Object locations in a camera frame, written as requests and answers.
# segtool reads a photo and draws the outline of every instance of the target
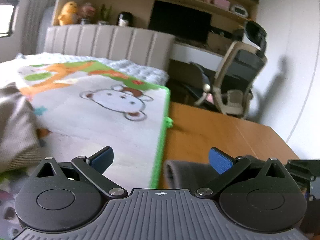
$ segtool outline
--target striped fabric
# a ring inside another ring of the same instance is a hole
[[[41,160],[33,107],[15,83],[0,88],[0,172]]]

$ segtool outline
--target chair headrest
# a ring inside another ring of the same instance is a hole
[[[248,39],[260,47],[261,38],[266,38],[267,32],[254,21],[248,21],[244,26],[245,35]]]
[[[254,21],[248,21],[244,26],[244,33],[251,42],[260,47],[257,55],[259,57],[263,57],[267,48],[267,32],[265,31],[265,29]]]

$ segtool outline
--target window frame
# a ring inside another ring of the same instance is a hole
[[[19,4],[19,0],[0,0],[0,5],[13,5],[12,15],[11,15],[10,23],[9,23],[9,30],[7,33],[0,33],[1,35],[6,34],[3,36],[0,36],[0,39],[10,37],[13,34],[12,26],[13,26],[13,20],[14,20],[15,14],[16,14],[16,9],[17,9],[18,4]]]

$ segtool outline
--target potted plant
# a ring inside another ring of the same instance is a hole
[[[102,4],[101,10],[100,10],[100,18],[101,20],[98,21],[99,25],[108,25],[109,20],[111,18],[112,13],[112,5],[109,8],[106,8],[105,4]]]

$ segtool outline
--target desk surface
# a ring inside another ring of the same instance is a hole
[[[167,130],[163,160],[208,163],[211,147],[236,157],[276,157],[282,163],[298,158],[270,127],[207,110],[170,104],[173,127]],[[163,174],[159,188],[166,188]]]

